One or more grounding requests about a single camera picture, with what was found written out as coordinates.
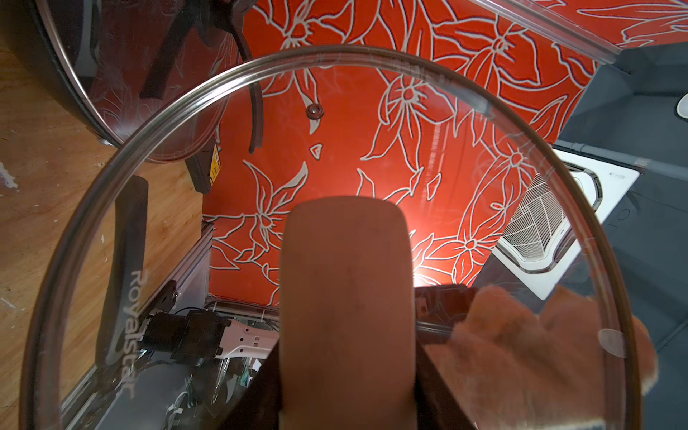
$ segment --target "red floral wall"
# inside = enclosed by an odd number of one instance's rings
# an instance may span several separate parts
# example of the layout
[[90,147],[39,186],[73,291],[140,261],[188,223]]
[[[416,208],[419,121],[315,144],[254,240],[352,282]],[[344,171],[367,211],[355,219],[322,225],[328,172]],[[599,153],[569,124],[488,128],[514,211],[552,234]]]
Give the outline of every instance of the red floral wall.
[[688,41],[685,0],[533,1],[621,48]]
[[[429,58],[498,95],[554,142],[595,64],[468,0],[260,0],[246,15],[255,55],[354,43]],[[367,195],[401,207],[416,285],[470,284],[535,169],[481,115],[377,69],[312,68],[263,82],[264,145],[250,155],[246,92],[220,127],[222,171],[204,201],[215,222],[211,293],[279,303],[279,248],[295,204]],[[325,115],[309,120],[305,106]]]

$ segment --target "white bracket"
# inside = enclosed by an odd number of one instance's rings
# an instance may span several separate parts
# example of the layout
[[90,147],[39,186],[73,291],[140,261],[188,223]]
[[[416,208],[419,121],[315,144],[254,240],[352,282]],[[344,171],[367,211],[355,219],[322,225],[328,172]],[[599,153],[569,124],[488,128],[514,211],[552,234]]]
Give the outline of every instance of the white bracket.
[[224,329],[219,346],[222,353],[216,358],[267,358],[279,339],[279,332],[248,327],[237,321]]

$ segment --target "glass lid rim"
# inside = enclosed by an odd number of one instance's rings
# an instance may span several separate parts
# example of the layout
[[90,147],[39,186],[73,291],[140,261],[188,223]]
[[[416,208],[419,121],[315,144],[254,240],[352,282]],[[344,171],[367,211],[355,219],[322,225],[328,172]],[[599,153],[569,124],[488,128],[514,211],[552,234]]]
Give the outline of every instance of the glass lid rim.
[[[334,65],[380,68],[417,78],[463,100],[490,121],[498,119],[514,126],[528,139],[527,156],[535,152],[540,157],[536,170],[547,170],[543,176],[548,183],[552,180],[550,185],[571,221],[572,230],[577,238],[585,237],[579,240],[581,252],[591,270],[598,300],[602,302],[599,309],[603,325],[606,322],[624,335],[626,358],[605,355],[605,418],[625,423],[626,428],[640,428],[641,384],[633,316],[621,271],[602,227],[563,162],[525,120],[469,78],[418,56],[365,45],[298,47],[234,66],[169,103],[110,158],[74,210],[36,298],[22,370],[20,425],[23,428],[61,428],[59,375],[72,295],[92,239],[127,180],[167,136],[223,97],[280,72]],[[625,382],[625,392],[621,392],[619,381],[620,385]]]

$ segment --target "white flower pattern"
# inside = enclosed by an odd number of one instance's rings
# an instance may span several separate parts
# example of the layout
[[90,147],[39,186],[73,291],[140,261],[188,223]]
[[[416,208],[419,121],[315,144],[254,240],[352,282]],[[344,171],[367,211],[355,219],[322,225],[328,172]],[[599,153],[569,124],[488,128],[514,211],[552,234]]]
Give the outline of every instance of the white flower pattern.
[[[556,0],[549,3],[547,6],[557,5]],[[256,49],[257,55],[316,43],[383,45],[420,55],[485,86],[551,142],[561,131],[595,67],[589,59],[544,41],[467,0],[366,3],[261,0],[247,19],[252,13],[251,22],[264,25],[260,31],[274,30],[270,33],[273,36],[266,36],[274,39],[271,48],[264,47],[265,52]],[[264,96],[289,97],[292,94],[291,97],[302,99],[304,105],[318,102],[327,110],[328,103],[336,103],[336,100],[321,97],[322,90],[331,85],[321,78],[326,71],[304,69],[275,76],[264,85]],[[447,223],[444,230],[427,231],[409,218],[413,229],[409,238],[414,283],[418,286],[470,284],[501,237],[510,214],[535,175],[535,168],[509,136],[464,103],[408,76],[381,70],[377,71],[377,76],[381,86],[376,99],[379,100],[374,119],[376,132],[369,137],[367,152],[352,154],[357,157],[358,164],[352,171],[348,193],[390,200],[404,211],[423,202],[430,205],[438,204],[438,199],[446,202],[451,186],[445,184],[457,180],[455,171],[448,167],[455,165],[455,160],[444,157],[447,139],[442,142],[438,136],[448,136],[455,147],[464,145],[470,149],[473,154],[470,156],[476,159],[470,161],[472,169],[465,171],[470,173],[465,180],[474,189],[469,193],[470,198],[452,203],[455,212],[460,214],[455,222]],[[319,135],[319,125],[310,124],[308,131],[313,141],[301,149],[311,160],[309,163],[323,163],[320,154],[332,153],[328,143],[321,142],[329,136]],[[317,157],[312,152],[314,147]],[[379,170],[381,162],[406,171],[406,176],[400,173],[394,178],[388,177]],[[244,164],[257,178],[257,183],[260,178],[267,180],[258,164],[248,161]],[[271,197],[272,188],[264,187],[262,192],[259,187],[257,195],[264,193],[266,203],[261,206],[257,198],[254,213],[205,215],[207,220],[221,222],[224,217],[231,221],[227,226],[218,227],[215,240],[218,255],[213,260],[213,268],[237,271],[246,265],[259,266],[272,288],[266,301],[271,305],[278,302],[275,297],[279,280],[277,267],[264,259],[273,249],[279,252],[281,221],[299,200],[294,199],[297,192],[318,187],[313,181],[305,185],[309,172],[305,163],[302,171],[305,172],[303,181],[296,176],[288,182],[291,197],[277,212],[270,212],[271,203],[268,203],[276,201]],[[323,192],[327,193],[320,190],[313,195]],[[248,233],[250,246],[236,246],[233,242],[239,237],[239,231]]]

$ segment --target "white vent grille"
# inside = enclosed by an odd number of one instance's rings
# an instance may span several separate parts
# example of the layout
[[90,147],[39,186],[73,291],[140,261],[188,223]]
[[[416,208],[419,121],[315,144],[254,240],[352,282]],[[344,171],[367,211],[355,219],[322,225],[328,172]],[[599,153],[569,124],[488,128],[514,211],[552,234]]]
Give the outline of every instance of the white vent grille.
[[547,245],[565,219],[563,209],[547,182],[536,175],[502,239],[510,243],[524,261],[538,261],[545,258]]

